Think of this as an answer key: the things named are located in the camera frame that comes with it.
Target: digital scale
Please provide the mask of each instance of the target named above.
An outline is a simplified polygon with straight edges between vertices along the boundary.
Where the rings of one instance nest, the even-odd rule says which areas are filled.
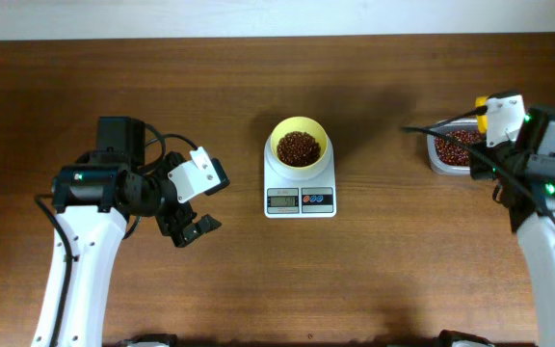
[[[289,120],[291,119],[279,124],[272,137]],[[264,210],[268,218],[327,218],[335,216],[337,208],[333,148],[324,130],[322,130],[322,134],[325,135],[325,141],[319,141],[321,157],[316,163],[305,168],[290,167],[283,164],[276,157],[272,146],[275,146],[278,139],[282,137],[281,135],[278,135],[273,144],[272,137],[267,140],[264,150]]]

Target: wooden table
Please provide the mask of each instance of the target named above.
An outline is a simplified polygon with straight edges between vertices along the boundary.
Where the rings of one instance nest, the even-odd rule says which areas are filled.
[[[93,148],[105,115],[185,134],[231,180],[194,200],[224,226],[191,247],[150,219],[122,242],[105,342],[535,340],[493,183],[433,173],[424,138],[400,132],[510,88],[555,105],[555,34],[0,42],[0,345],[29,345],[40,315],[53,232],[32,196]],[[290,116],[333,141],[333,219],[263,215],[263,144]]]

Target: cable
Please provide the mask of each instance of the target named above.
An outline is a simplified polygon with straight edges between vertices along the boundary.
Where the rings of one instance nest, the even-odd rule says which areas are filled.
[[[188,145],[190,145],[190,147],[192,147],[194,150],[197,150],[197,149],[198,149],[198,147],[197,147],[190,139],[186,138],[186,137],[183,136],[183,135],[178,135],[178,134],[165,134],[165,135],[162,135],[162,137],[163,137],[164,139],[176,138],[176,139],[179,139],[179,140],[183,140],[183,141],[185,141]],[[151,139],[151,140],[149,140],[149,142],[147,142],[147,143],[145,144],[145,147],[149,147],[149,145],[155,144],[156,142],[158,142],[158,139]]]
[[[136,216],[136,218],[134,219],[134,223],[132,224],[132,227],[130,227],[130,229],[128,229],[125,232],[122,240],[125,240],[126,238],[132,236],[132,234],[134,233],[134,231],[136,230],[136,227],[139,225],[140,222],[141,222],[141,216]]]
[[[155,135],[155,141],[160,142],[160,146],[162,147],[162,153],[160,153],[159,158],[155,159],[154,161],[152,161],[151,163],[145,166],[140,167],[138,169],[139,174],[150,173],[153,169],[155,169],[158,165],[160,165],[160,163],[162,162],[162,160],[164,160],[164,157],[166,156],[166,141],[164,141],[164,137],[162,136],[162,134],[160,134],[160,132],[157,131],[157,129],[154,128],[153,125],[151,124],[145,123],[145,128],[150,132],[152,132],[153,135]]]
[[[482,115],[484,115],[487,111],[488,111],[488,106],[485,106],[485,105],[484,105],[484,106],[479,106],[479,107],[477,107],[476,109],[474,109],[474,110],[472,110],[472,111],[469,111],[469,112],[464,113],[463,115],[459,115],[459,116],[457,116],[457,117],[453,117],[453,118],[450,119],[450,120],[443,120],[443,121],[440,121],[440,122],[438,122],[438,123],[436,123],[436,124],[433,124],[433,125],[425,126],[425,127],[423,127],[423,129],[434,129],[434,128],[438,128],[438,127],[441,127],[442,125],[446,125],[446,124],[448,124],[448,123],[452,123],[452,122],[454,122],[454,121],[456,121],[456,120],[461,120],[461,119],[464,119],[464,118],[470,117],[470,116],[482,116]]]
[[[460,141],[458,141],[454,138],[448,137],[444,134],[437,133],[437,132],[432,131],[432,130],[427,129],[427,128],[414,127],[414,126],[405,126],[405,127],[402,128],[402,130],[404,130],[405,132],[420,132],[420,133],[432,135],[434,137],[438,137],[439,139],[442,139],[442,140],[444,140],[446,142],[449,142],[449,143],[451,143],[451,144],[453,144],[457,147],[460,147],[461,149],[464,149],[464,150],[468,151],[470,154],[476,156],[482,162],[484,162],[484,163],[488,164],[490,167],[496,169],[497,174],[505,177],[519,191],[519,193],[523,194],[533,204],[535,204],[535,207],[537,208],[537,210],[539,210],[539,212],[541,212],[544,216],[549,218],[551,223],[555,226],[555,216],[547,208],[546,204],[544,204],[544,203],[541,204],[538,200],[535,199],[535,197],[532,195],[532,193],[530,193],[530,191],[526,187],[524,187],[524,185],[521,184],[521,182],[519,182],[512,174],[505,171],[500,165],[494,163],[492,160],[487,158],[487,156],[485,156],[483,153],[481,153],[477,149],[475,149],[471,146],[465,145],[465,144],[461,143]]]
[[[64,284],[62,285],[62,293],[59,297],[59,305],[57,307],[57,315],[55,316],[55,325],[53,326],[53,334],[50,339],[50,346],[54,347],[57,346],[57,339],[59,338],[59,331],[62,327],[62,320],[64,319],[64,310],[66,308],[66,298],[67,298],[67,290],[69,289],[69,281],[70,277],[72,276],[72,261],[74,261],[74,256],[72,255],[72,248],[69,245],[69,241],[67,240],[67,236],[62,229],[62,226],[57,222],[53,213],[46,207],[42,199],[52,199],[53,196],[50,194],[38,194],[34,197],[34,201],[38,205],[38,207],[44,212],[48,221],[53,225],[55,230],[57,230],[57,234],[62,239],[62,243],[64,244],[64,249],[66,250],[66,258],[64,261],[66,262],[66,272],[64,273]]]

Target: green indicator light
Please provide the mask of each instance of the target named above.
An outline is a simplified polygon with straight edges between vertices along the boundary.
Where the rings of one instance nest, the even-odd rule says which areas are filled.
[[[554,187],[554,185],[551,184],[551,183],[545,184],[545,190],[546,190],[547,193],[549,193],[549,194],[554,194],[554,193],[555,193],[555,187]]]

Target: kitchen scale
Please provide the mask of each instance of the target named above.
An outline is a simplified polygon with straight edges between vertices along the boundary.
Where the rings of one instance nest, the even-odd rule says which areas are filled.
[[[292,131],[307,132],[316,139],[321,156],[316,163],[295,168],[282,163],[276,148]],[[269,218],[327,218],[337,212],[333,147],[323,127],[304,117],[293,117],[277,125],[264,150],[265,215]]]

